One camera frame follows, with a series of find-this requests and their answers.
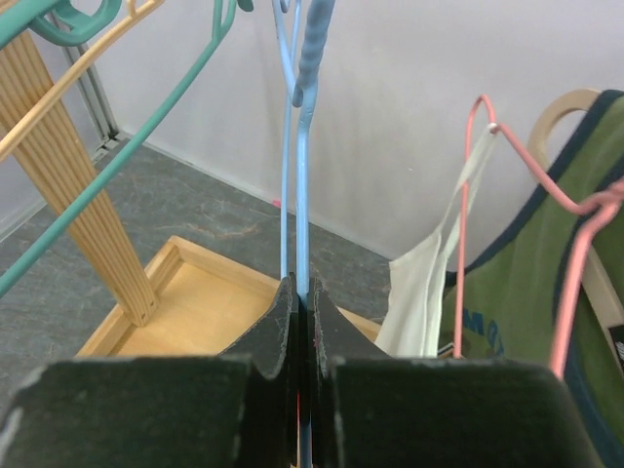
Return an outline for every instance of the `wooden frame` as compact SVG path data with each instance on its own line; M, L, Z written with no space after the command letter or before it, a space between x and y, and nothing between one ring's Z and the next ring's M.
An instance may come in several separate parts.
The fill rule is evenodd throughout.
M279 281L179 237L146 268L160 305L144 327L116 305L78 356L217 354L268 309ZM379 325L340 310L374 340Z

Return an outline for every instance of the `white strap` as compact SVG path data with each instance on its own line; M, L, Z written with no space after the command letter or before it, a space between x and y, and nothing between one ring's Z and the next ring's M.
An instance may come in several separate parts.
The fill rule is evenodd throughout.
M472 209L475 198L477 197L477 192L479 191L479 186L481 185L481 179L484 174L484 169L486 168L486 164L488 163L489 157L491 156L492 150L494 148L494 143L496 140L496 136L498 134L493 134L492 130L495 128L496 124L488 124L484 132L479 137L477 144L470 153L470 157L468 161L464 165L464 169L461 171L459 175L459 179L457 180L457 184L455 185L455 190L453 191L452 197L450 199L450 203L447 207L447 212L445 213L442 222L438 226L439 229L442 229L449 218L450 211L453 206L453 201L457 194L461 191L464 183L470 179L472 175L474 178L470 184L470 194L468 198L468 207L467 212L470 213ZM450 233L447 236L447 239L443 242L442 247L442 255L449 256L452 250L457 245L457 241L459 240L459 222L461 212L457 213L457 217L455 219L455 223L452 226Z

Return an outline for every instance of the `navy trim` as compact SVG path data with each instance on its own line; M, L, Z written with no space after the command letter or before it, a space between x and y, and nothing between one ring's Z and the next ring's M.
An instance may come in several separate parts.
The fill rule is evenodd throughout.
M605 115L613 103L622 96L624 96L623 92L614 90L604 91L598 96L591 108L587 111L583 120L579 123L569 141L565 144L561 154L548 171L548 175L554 181L559 180L565 173L581 147L585 144L596 127L598 127L601 118ZM601 181L596 190L605 189L610 183L623 176L624 154L611 168L609 174ZM475 261L472 262L472 264L466 267L465 274L468 275L468 273L472 270L479 268L486 262L490 261L509 243L516 239L533 214L546 200L547 196L548 192L546 192L541 185L538 185L509 226L507 226L507 228L481 253L481 255L477 257ZM566 273L567 268L567 259L570 254L574 235L580 228L581 224L590 216L591 214L588 214L587 216L583 216L578 219L572 229L565 247L565 253L560 262L557 274L555 300L553 301L553 317L557 314L559 298L563 287L564 274ZM457 273L448 271L445 288L454 287L456 282ZM587 379L585 378L578 356L578 345L575 339L575 334L572 332L572 338L567 353L567 361L565 363L565 382L567 383L568 389L576 402L578 410L585 423L587 432L592 439L594 447L596 448L596 451L598 452L603 463L607 467L624 466L624 445L622 444L622 441L615 436L613 431L607 426L605 420L602 418L594 402L589 385L587 384Z

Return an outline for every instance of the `white cloth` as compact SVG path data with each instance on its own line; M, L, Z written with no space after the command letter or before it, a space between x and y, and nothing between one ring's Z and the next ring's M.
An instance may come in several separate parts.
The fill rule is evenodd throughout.
M470 181L470 212L496 138L491 128L492 124L486 127L464 165L440 224L411 251L390 262L388 313L375 341L390 355L437 356L442 296L449 256L459 241L460 207L455 209L455 221L445 241L443 229L453 211L453 202L467 180Z

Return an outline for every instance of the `gray floor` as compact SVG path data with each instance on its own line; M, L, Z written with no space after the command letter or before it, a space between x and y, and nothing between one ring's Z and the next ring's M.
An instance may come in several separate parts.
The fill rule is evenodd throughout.
M279 277L279 210L270 204L148 148L111 181L108 193L144 264L178 235ZM53 220L42 210L0 244L0 272ZM310 242L312 273L325 281L334 302L380 322L389 291L387 260L314 226ZM294 252L293 231L290 243ZM113 305L63 235L0 299L0 412L29 370L73 356Z

